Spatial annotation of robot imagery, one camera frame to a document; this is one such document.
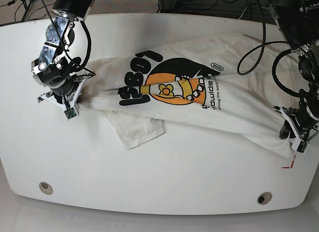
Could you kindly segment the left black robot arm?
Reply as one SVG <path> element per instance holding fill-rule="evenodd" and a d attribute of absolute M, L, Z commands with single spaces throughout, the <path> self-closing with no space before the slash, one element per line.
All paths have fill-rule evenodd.
<path fill-rule="evenodd" d="M 269 9 L 289 49 L 281 52 L 272 66 L 275 83 L 287 94 L 299 99 L 299 107 L 279 108 L 284 119 L 281 139 L 291 139 L 292 149 L 305 153 L 311 139 L 318 134 L 319 122 L 319 0 L 270 0 Z M 298 54 L 298 69 L 309 90 L 294 92 L 276 75 L 279 61 L 291 53 Z"/>

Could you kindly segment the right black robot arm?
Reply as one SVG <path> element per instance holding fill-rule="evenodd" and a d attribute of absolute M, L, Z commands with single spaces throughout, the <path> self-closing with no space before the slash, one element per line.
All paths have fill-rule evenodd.
<path fill-rule="evenodd" d="M 95 0 L 57 0 L 53 6 L 55 18 L 46 30 L 46 41 L 39 58 L 31 64 L 34 80 L 49 92 L 38 97 L 38 102 L 48 101 L 62 109 L 67 119 L 79 114 L 77 105 L 82 87 L 95 72 L 86 67 L 92 49 L 92 40 L 85 19 Z M 87 37 L 84 59 L 71 58 L 69 48 L 74 42 L 74 27 L 80 22 Z"/>

